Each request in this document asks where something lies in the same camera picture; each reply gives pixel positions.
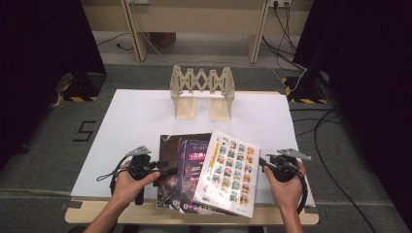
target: white tabletop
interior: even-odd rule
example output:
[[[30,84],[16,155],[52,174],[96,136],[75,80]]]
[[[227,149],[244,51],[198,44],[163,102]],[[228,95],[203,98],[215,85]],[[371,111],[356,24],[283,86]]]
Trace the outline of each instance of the white tabletop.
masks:
[[[207,98],[198,98],[196,119],[175,119],[169,90],[118,89],[106,113],[85,164],[73,187],[75,198],[108,199],[111,173],[126,153],[142,145],[158,161],[160,135],[211,133],[219,129],[260,146],[260,156],[280,149],[296,149],[292,117],[286,96],[267,92],[236,92],[231,120],[211,121]],[[157,187],[145,188],[145,198],[157,197]],[[256,203],[273,203],[267,178],[257,177]],[[314,200],[309,188],[307,206]]]

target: controller strap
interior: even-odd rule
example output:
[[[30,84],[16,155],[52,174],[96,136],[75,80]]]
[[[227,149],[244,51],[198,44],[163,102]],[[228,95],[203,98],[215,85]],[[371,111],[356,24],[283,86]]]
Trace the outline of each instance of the controller strap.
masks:
[[[106,178],[109,178],[110,176],[112,176],[112,180],[110,181],[110,186],[109,186],[112,195],[113,195],[113,192],[115,191],[116,177],[118,176],[118,169],[120,169],[121,164],[123,163],[123,161],[124,161],[126,158],[127,158],[127,156],[123,157],[123,158],[120,160],[118,166],[116,166],[116,168],[115,168],[115,170],[113,170],[113,172],[111,172],[111,173],[109,173],[109,174],[107,174],[107,175],[100,176],[100,177],[98,177],[98,178],[96,179],[98,182],[100,182],[100,181],[103,181],[103,180],[105,180]]]
[[[304,176],[298,170],[293,169],[293,171],[296,173],[296,175],[300,179],[300,182],[302,183],[302,198],[300,199],[299,206],[297,207],[297,214],[299,215],[306,204],[306,199],[308,197],[308,185],[305,181]]]

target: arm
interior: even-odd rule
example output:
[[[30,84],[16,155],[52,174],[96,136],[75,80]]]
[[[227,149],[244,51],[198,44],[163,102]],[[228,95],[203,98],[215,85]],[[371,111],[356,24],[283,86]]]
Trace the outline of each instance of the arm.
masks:
[[[107,203],[102,212],[87,227],[85,232],[103,233],[108,232],[121,213],[126,209],[130,202],[134,201],[137,194],[144,186],[154,182],[160,173],[151,173],[141,181],[135,181],[128,172],[120,172],[116,182],[115,191],[112,199]]]
[[[303,167],[302,163],[298,162],[297,167],[300,173],[304,176],[306,174],[306,169]],[[303,232],[300,218],[296,211],[302,195],[302,184],[300,183],[299,178],[294,176],[293,179],[287,183],[280,183],[276,180],[272,171],[270,171],[268,167],[263,167],[263,171],[269,180],[273,200],[278,204],[280,209],[286,232]]]

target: yellow black tape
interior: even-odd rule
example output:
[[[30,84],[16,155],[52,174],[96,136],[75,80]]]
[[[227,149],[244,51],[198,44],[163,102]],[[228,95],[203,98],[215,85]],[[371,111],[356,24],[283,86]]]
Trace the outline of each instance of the yellow black tape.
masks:
[[[74,101],[74,102],[85,102],[85,101],[96,101],[97,96],[88,96],[87,91],[85,93],[71,94],[70,93],[70,84],[64,86],[63,90],[60,92],[60,101]]]
[[[306,97],[303,97],[301,93],[300,95],[295,95],[293,91],[291,91],[291,88],[287,86],[288,84],[287,81],[288,81],[288,78],[282,78],[282,82],[285,84],[285,87],[286,87],[285,92],[286,92],[288,101],[292,103],[302,103],[302,104],[326,104],[327,103],[326,99],[322,98],[321,96],[315,97],[315,98],[306,98]]]

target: magazine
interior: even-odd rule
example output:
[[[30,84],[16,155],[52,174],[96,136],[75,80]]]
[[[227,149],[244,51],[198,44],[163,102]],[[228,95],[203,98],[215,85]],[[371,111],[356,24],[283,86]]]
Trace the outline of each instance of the magazine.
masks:
[[[199,182],[209,141],[185,140],[185,145],[185,162],[180,187],[180,212],[197,215],[226,215],[224,211],[216,207],[193,203],[193,195]]]
[[[178,147],[181,138],[209,141],[210,133],[185,135],[160,135],[159,161],[169,161],[169,167],[178,167]],[[175,179],[179,176],[170,176],[159,181],[156,204],[160,208],[170,208],[170,196],[175,186]]]
[[[182,175],[185,165],[185,151],[186,151],[186,142],[187,139],[181,138],[179,140],[178,147],[178,174],[174,175],[172,178],[173,188],[172,193],[170,194],[170,205],[169,208],[172,210],[180,210],[180,200],[181,200],[181,191],[182,191]]]
[[[259,146],[212,133],[193,202],[253,217]]]

